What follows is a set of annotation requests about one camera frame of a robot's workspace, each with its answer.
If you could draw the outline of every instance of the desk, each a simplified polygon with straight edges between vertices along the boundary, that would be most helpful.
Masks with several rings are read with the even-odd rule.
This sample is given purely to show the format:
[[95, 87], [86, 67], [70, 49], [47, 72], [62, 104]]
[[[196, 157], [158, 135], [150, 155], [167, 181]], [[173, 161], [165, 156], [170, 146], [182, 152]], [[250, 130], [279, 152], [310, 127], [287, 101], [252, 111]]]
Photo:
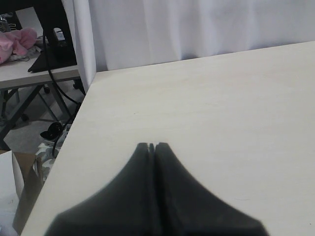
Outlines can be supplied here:
[[[23, 111], [31, 103], [31, 101], [38, 94], [42, 85], [47, 84], [50, 88], [56, 102], [63, 113], [69, 113], [62, 97], [56, 91], [55, 86], [52, 84], [48, 71], [29, 73], [28, 69], [36, 61], [39, 53], [30, 58], [29, 61], [14, 61], [0, 65], [0, 113], [2, 111], [4, 96], [7, 94], [8, 89], [18, 89], [22, 87], [31, 87], [28, 95], [23, 101], [19, 101], [14, 111], [9, 115], [6, 125], [0, 128], [0, 146], [3, 149], [9, 149], [3, 138], [7, 135], [16, 120], [21, 116]], [[52, 70], [54, 78], [57, 82], [73, 80], [79, 77], [78, 66], [69, 66], [60, 69]]]
[[273, 236], [315, 235], [315, 42], [97, 73], [23, 236], [168, 142]]

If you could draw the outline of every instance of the gray floor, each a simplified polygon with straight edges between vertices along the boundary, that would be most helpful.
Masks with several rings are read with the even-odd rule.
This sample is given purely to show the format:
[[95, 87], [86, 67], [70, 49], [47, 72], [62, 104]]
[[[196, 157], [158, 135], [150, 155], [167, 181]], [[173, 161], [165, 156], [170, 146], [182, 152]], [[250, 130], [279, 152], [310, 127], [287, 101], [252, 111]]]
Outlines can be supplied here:
[[[59, 83], [60, 87], [64, 92], [76, 101], [82, 101], [84, 96], [78, 89], [73, 88], [73, 81]], [[29, 88], [19, 89], [20, 97], [25, 96]], [[59, 106], [54, 100], [52, 94], [45, 94], [44, 90], [40, 91], [40, 94], [44, 97], [45, 101], [50, 105], [54, 114], [59, 120], [67, 120], [66, 116], [62, 114]], [[68, 105], [71, 113], [75, 109], [75, 104], [71, 103], [64, 98], [64, 101]], [[10, 112], [16, 105], [15, 97], [12, 97], [8, 104], [7, 110]], [[5, 137], [5, 142], [8, 146], [16, 152], [24, 153], [36, 153], [38, 150], [38, 145], [42, 142], [40, 133], [47, 130], [49, 125], [54, 122], [46, 107], [40, 100], [38, 96], [32, 101], [29, 107], [26, 109], [25, 114], [30, 118], [29, 121], [23, 122], [21, 119], [16, 123], [16, 127], [7, 134]]]

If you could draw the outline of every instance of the white curtain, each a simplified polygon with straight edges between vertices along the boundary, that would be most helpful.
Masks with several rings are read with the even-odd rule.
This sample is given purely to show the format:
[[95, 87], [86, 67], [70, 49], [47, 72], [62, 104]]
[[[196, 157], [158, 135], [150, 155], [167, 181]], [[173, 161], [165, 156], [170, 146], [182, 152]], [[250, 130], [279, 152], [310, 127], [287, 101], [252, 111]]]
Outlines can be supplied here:
[[95, 72], [315, 40], [314, 0], [63, 0], [84, 86]]

